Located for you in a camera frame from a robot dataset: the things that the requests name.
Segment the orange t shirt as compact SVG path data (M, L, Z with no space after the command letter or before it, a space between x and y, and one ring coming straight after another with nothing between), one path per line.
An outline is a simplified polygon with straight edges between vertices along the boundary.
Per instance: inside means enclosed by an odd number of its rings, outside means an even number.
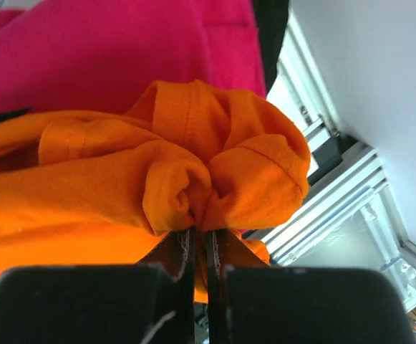
M64 110L0 123L0 274L131 264L172 231L278 226L309 190L311 153L244 90L158 81L124 114Z

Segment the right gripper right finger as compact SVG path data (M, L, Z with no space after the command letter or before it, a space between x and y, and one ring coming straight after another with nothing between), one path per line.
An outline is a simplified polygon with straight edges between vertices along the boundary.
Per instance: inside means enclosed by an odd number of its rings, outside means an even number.
M232 231L223 229L206 233L208 267L214 268L216 277L223 279L227 266L234 267L267 267L257 254L255 254Z

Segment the black t shirt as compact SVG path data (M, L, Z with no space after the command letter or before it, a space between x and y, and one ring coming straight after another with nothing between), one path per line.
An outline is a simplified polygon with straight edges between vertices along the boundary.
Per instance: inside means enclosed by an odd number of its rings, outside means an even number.
M253 0L266 93L277 78L277 64L288 20L289 0Z

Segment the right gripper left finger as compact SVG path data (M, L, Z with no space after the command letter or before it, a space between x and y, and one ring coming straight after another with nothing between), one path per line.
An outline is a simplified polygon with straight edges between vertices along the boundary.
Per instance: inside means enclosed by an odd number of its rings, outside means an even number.
M138 261L139 264L156 264L174 280L194 278L196 231L172 231Z

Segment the magenta t shirt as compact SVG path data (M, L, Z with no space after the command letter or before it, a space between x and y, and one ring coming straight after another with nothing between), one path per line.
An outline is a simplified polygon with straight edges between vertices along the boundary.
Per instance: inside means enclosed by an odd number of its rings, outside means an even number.
M0 9L0 114L123 113L154 81L266 94L250 1L42 1Z

